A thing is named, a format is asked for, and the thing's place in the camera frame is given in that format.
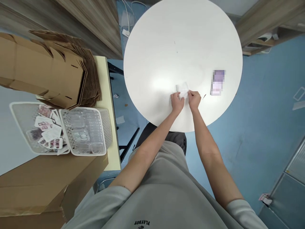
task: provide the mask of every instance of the light wooden desk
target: light wooden desk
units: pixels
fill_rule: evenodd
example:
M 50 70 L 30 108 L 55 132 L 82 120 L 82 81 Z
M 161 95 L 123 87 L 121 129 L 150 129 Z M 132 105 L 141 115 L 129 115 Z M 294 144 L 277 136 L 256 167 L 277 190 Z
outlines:
M 94 56 L 97 70 L 99 83 L 101 85 L 102 100 L 97 101 L 97 108 L 106 108 L 109 111 L 110 124 L 112 130 L 112 144 L 107 150 L 108 153 L 108 165 L 105 171 L 110 170 L 121 170 L 121 160 L 119 151 L 119 141 L 117 136 L 116 122 L 114 116 L 113 99 L 110 85 L 110 78 L 108 72 L 107 58 L 101 56 Z

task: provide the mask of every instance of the table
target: table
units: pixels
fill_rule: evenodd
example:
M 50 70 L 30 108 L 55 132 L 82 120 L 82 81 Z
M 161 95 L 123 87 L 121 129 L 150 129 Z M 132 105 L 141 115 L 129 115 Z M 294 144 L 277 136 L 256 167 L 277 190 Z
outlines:
M 118 135 L 117 135 L 118 127 L 116 126 L 116 122 L 115 122 L 114 106 L 113 106 L 112 90 L 111 90 L 111 79 L 114 78 L 110 77 L 109 73 L 118 73 L 124 76 L 124 72 L 121 69 L 117 68 L 116 66 L 110 64 L 107 61 L 106 57 L 94 56 L 94 59 L 97 66 L 98 79 L 102 91 L 102 100 L 97 101 L 95 107 L 108 109 L 111 130 L 112 130 L 112 144 L 107 149 L 108 165 L 105 168 L 105 171 L 121 170 L 121 162 L 124 160 L 140 128 L 136 129 L 135 133 L 133 134 L 133 136 L 131 136 L 129 143 L 126 146 L 119 146 Z
M 214 70 L 225 70 L 221 96 L 211 96 Z M 187 82 L 199 91 L 199 111 L 206 125 L 217 120 L 236 95 L 242 50 L 236 29 L 208 0 L 163 0 L 133 28 L 125 49 L 125 83 L 136 108 L 158 126 L 171 112 L 170 94 Z M 188 99 L 171 131 L 194 131 Z
M 112 91 L 110 85 L 110 78 L 108 72 L 107 58 L 101 56 L 94 56 L 98 79 L 101 85 L 102 100 L 96 102 L 97 108 L 107 108 L 109 111 L 110 124 L 112 130 L 112 144 L 107 149 L 108 154 L 108 165 L 105 171 L 109 170 L 121 170 L 121 160 L 119 151 L 119 142 L 117 136 L 117 129 L 114 116 L 114 107 L 112 100 Z

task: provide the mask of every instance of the wooden cabinet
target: wooden cabinet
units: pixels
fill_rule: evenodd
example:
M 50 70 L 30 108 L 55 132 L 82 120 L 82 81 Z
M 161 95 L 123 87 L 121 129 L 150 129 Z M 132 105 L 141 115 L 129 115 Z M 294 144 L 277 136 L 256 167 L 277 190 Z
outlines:
M 305 33 L 305 0 L 259 0 L 235 26 L 243 54 L 260 53 Z M 257 39 L 268 32 L 277 38 Z

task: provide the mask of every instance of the shirt sleeve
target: shirt sleeve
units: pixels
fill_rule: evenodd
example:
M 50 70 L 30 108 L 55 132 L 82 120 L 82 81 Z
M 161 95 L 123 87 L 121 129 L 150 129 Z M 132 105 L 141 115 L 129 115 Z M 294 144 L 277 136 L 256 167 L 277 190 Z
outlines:
M 101 229 L 130 196 L 124 187 L 106 188 L 91 197 L 62 229 Z
M 233 200 L 227 211 L 244 229 L 268 229 L 245 200 Z

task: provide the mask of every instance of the gray t-shirt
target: gray t-shirt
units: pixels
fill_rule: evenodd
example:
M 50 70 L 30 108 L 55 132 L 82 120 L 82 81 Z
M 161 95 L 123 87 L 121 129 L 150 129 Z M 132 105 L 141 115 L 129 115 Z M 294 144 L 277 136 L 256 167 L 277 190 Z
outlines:
M 223 209 L 189 173 L 181 147 L 165 141 L 133 194 L 121 186 L 106 188 L 89 199 L 63 228 L 267 227 L 245 200 L 234 200 Z

